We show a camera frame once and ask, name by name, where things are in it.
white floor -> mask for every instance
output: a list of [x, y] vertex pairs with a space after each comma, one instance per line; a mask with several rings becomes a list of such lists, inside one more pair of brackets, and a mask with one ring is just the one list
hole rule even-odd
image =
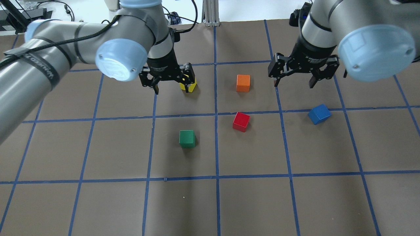
[[[74, 10], [75, 20], [100, 23], [111, 20], [115, 13], [110, 12], [104, 0], [62, 0]], [[294, 9], [301, 8], [305, 0], [219, 0], [220, 21], [257, 21], [269, 19], [286, 19]], [[169, 11], [176, 11], [180, 16], [194, 19], [195, 11], [191, 0], [162, 0], [163, 6]], [[202, 1], [196, 0], [198, 7], [198, 21], [201, 20]], [[43, 3], [44, 7], [52, 10], [52, 18], [70, 20], [61, 3]], [[14, 31], [2, 31], [0, 35], [12, 35]]]

blue joint cap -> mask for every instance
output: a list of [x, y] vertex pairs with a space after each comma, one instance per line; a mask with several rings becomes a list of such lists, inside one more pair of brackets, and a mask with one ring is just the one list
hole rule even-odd
[[147, 51], [129, 39], [112, 39], [97, 50], [95, 63], [104, 75], [118, 81], [131, 81], [139, 76], [147, 61]]
[[120, 0], [124, 8], [149, 8], [162, 4], [162, 0]]
[[33, 22], [31, 22], [28, 27], [26, 28], [26, 32], [25, 32], [25, 42], [31, 40], [34, 37], [35, 31], [37, 30], [37, 28], [42, 25], [44, 22], [47, 21], [59, 21], [59, 20], [55, 20], [55, 19], [46, 19], [46, 20], [35, 20]]
[[326, 121], [331, 116], [331, 112], [328, 110], [327, 106], [325, 106], [324, 104], [321, 104], [313, 108], [309, 112], [308, 116], [309, 118], [311, 118], [314, 125], [317, 125], [319, 123]]
[[356, 80], [371, 82], [391, 77], [413, 62], [412, 35], [394, 25], [371, 25], [354, 30], [339, 44], [340, 59]]

gray robot arm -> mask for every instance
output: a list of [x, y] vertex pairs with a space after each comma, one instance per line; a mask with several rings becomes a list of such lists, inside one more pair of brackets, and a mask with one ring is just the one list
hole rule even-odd
[[161, 0], [121, 0], [121, 6], [108, 26], [56, 20], [28, 26], [26, 43], [7, 51], [0, 63], [0, 144], [75, 63], [95, 63], [119, 81], [140, 75], [143, 86], [156, 93], [160, 80], [175, 80], [185, 87], [194, 82], [191, 64], [178, 65], [174, 32], [168, 28]]
[[388, 78], [420, 56], [420, 3], [390, 0], [315, 0], [291, 16], [301, 28], [289, 57], [276, 53], [268, 73], [277, 79], [312, 73], [310, 87], [331, 79], [339, 66], [338, 45], [347, 72], [360, 81]]

cube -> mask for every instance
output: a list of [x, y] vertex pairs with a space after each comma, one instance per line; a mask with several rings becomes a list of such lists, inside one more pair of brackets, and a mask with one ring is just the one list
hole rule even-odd
[[246, 115], [241, 112], [236, 113], [233, 128], [241, 132], [245, 132], [247, 130], [249, 119], [250, 119], [249, 115]]
[[328, 110], [327, 106], [325, 104], [321, 104], [315, 108], [313, 108], [309, 114], [309, 118], [311, 118], [314, 125], [317, 125], [319, 123], [322, 123], [328, 119], [328, 117], [331, 116], [331, 112]]
[[251, 87], [251, 76], [250, 75], [238, 75], [236, 79], [236, 91], [237, 92], [249, 92]]
[[[182, 90], [185, 91], [185, 86], [183, 84], [179, 83], [179, 86], [181, 87]], [[195, 78], [195, 82], [193, 84], [190, 84], [188, 86], [188, 92], [192, 93], [196, 86], [197, 86], [197, 78]]]
[[179, 145], [181, 145], [182, 148], [195, 147], [194, 130], [181, 130], [179, 132]]

